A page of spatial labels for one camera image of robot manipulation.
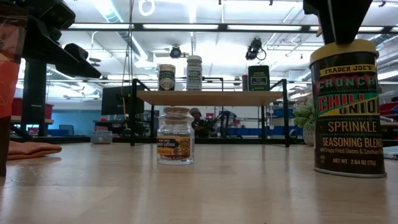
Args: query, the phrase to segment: person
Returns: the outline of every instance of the person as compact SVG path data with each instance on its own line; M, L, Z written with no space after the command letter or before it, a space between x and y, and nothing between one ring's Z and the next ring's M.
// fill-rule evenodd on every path
M215 130L213 126L201 119L201 113L198 108L192 108L190 114L193 116L192 128L195 130L196 138L208 138L209 135L213 136Z

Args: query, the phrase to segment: computer monitor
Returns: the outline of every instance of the computer monitor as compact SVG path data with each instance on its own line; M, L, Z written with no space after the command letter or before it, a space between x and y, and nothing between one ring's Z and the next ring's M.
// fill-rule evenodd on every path
M144 90L144 87L138 85L137 90ZM137 98L135 108L131 108L131 86L123 87L123 96L126 114L129 114L131 109L136 110L136 113L144 112L144 102L140 98ZM124 114L121 87L103 88L101 114Z

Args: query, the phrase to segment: chair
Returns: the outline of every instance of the chair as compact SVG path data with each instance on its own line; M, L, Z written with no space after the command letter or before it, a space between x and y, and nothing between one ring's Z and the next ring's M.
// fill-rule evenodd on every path
M60 124L60 129L61 130L68 130L68 135L72 136L75 135L75 130L73 128L73 125L69 125L69 124Z

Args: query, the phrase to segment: red container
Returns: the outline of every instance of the red container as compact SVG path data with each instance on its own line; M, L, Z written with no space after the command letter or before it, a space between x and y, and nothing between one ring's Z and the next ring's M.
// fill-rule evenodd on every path
M22 98L14 98L12 101L12 115L13 116L22 116ZM45 104L45 119L51 119L52 117L52 108L54 105Z

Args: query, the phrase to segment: wooden shelf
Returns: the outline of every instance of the wooden shelf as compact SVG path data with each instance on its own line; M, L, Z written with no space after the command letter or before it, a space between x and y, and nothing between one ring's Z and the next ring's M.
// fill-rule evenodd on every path
M382 127L395 127L398 128L398 122L380 122Z
M20 122L21 122L21 116L11 116L11 123L20 123ZM46 124L53 124L54 120L46 119L44 122Z
M138 91L152 105L265 106L282 98L281 91Z

